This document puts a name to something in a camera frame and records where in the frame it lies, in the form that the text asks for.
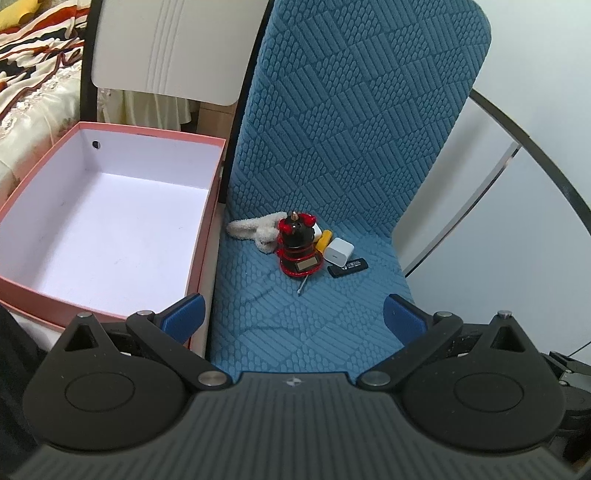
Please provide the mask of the black usb stick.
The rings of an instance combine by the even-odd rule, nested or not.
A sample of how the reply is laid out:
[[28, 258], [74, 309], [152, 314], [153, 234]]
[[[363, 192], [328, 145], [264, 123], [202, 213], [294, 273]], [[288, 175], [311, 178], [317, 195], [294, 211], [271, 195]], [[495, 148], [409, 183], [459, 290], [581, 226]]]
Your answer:
[[328, 267], [329, 275], [332, 278], [342, 278], [348, 275], [356, 274], [362, 272], [363, 270], [367, 270], [369, 268], [369, 264], [364, 258], [353, 259], [346, 263], [345, 266], [339, 267], [337, 265], [331, 265]]

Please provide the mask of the small white charger cube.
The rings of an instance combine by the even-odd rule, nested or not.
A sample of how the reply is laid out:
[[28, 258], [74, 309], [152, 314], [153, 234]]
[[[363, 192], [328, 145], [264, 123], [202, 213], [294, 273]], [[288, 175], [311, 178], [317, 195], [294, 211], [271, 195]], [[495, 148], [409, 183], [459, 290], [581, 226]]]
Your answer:
[[335, 238], [325, 247], [324, 258], [332, 265], [342, 268], [352, 257], [353, 250], [355, 250], [355, 246], [352, 243], [342, 238]]

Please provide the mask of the yellow handled screwdriver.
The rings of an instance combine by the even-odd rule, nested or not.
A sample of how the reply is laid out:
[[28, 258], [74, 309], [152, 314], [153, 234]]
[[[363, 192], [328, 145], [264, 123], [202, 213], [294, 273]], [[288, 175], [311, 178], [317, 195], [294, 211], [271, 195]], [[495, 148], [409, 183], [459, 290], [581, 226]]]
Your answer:
[[[332, 240], [332, 231], [331, 230], [324, 230], [322, 232], [321, 237], [318, 239], [317, 244], [315, 244], [315, 248], [317, 249], [318, 253], [324, 254], [325, 248], [328, 247], [329, 242]], [[300, 287], [297, 289], [297, 295], [301, 296], [304, 291], [305, 283], [308, 281], [308, 275], [304, 277], [304, 280], [301, 281]]]

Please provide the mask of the large white charger block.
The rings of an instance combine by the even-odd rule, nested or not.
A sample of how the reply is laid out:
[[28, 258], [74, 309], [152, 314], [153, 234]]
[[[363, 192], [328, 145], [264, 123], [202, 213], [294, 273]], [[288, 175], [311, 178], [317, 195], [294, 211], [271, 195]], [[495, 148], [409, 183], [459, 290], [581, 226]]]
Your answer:
[[315, 224], [314, 227], [315, 238], [314, 241], [317, 242], [322, 237], [322, 229], [318, 227], [318, 224]]

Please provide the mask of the red black toy figure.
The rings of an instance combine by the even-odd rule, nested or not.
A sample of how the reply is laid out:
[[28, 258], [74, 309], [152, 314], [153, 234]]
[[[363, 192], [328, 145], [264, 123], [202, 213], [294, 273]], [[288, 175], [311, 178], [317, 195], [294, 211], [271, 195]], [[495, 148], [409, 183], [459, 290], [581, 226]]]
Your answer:
[[321, 269], [324, 258], [315, 248], [315, 216], [291, 211], [280, 220], [276, 255], [280, 270], [294, 279], [304, 279]]

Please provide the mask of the pink cardboard box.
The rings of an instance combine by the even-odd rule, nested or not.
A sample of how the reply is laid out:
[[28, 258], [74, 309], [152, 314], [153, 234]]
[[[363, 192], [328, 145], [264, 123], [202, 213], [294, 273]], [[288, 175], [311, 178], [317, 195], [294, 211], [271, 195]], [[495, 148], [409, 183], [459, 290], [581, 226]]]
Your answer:
[[2, 205], [2, 303], [64, 327], [197, 292], [223, 150], [216, 137], [76, 124]]

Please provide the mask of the white fluffy plush item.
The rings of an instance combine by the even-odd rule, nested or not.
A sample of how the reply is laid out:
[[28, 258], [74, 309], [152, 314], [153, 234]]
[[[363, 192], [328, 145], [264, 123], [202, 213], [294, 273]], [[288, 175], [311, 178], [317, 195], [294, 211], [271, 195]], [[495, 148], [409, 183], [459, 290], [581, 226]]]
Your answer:
[[270, 254], [277, 247], [280, 220], [286, 218], [287, 212], [276, 212], [263, 217], [231, 221], [225, 229], [230, 237], [238, 240], [252, 240], [257, 250]]

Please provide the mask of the blue textured chair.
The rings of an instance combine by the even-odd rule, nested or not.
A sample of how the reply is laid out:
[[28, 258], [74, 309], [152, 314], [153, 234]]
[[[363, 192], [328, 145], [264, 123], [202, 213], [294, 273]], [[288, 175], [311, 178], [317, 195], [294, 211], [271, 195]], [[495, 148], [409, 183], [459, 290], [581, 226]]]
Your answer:
[[368, 268], [287, 277], [276, 254], [221, 236], [211, 362], [246, 372], [346, 372], [401, 348], [383, 305], [410, 289], [392, 232], [479, 74], [491, 27], [473, 1], [277, 1], [228, 185], [228, 220], [303, 211]]

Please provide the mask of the white bed footboard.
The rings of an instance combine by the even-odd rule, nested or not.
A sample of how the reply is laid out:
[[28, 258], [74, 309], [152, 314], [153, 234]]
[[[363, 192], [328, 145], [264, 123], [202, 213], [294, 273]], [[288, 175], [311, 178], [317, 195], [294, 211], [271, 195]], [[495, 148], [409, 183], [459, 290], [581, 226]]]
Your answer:
[[80, 117], [114, 89], [228, 106], [242, 97], [270, 1], [93, 1]]

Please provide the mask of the patterned bed blanket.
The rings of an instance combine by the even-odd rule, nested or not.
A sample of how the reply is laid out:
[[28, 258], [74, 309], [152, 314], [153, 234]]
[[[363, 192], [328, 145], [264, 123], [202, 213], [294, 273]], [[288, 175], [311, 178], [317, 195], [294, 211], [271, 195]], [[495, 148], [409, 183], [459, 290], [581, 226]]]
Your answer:
[[79, 120], [88, 1], [41, 1], [1, 30], [1, 200]]

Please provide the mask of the yellow pillow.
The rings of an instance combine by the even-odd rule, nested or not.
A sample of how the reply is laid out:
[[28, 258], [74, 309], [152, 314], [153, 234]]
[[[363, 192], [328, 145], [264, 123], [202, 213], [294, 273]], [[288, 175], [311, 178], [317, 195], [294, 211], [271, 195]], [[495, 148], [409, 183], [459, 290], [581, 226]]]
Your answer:
[[41, 1], [38, 0], [17, 0], [7, 4], [1, 2], [0, 27], [6, 30], [21, 27], [28, 23], [40, 8]]

